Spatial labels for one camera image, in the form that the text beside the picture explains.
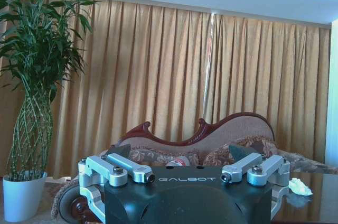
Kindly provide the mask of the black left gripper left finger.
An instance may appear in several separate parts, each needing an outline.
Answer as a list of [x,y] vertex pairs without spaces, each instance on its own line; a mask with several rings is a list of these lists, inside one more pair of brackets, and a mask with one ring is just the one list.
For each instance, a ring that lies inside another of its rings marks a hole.
[[105,221],[105,204],[97,185],[109,183],[112,187],[121,187],[131,178],[138,184],[155,181],[155,174],[150,166],[140,165],[117,153],[102,156],[88,156],[78,163],[79,192],[87,198],[89,209]]

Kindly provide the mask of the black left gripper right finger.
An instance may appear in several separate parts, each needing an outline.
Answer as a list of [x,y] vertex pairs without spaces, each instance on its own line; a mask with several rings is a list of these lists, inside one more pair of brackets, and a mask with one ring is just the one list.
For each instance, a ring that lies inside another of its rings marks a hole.
[[268,183],[272,187],[271,218],[279,211],[283,197],[289,192],[290,162],[280,155],[266,158],[263,154],[251,153],[234,164],[222,168],[221,181],[224,183],[238,183],[243,175],[247,182],[256,187],[263,187]]

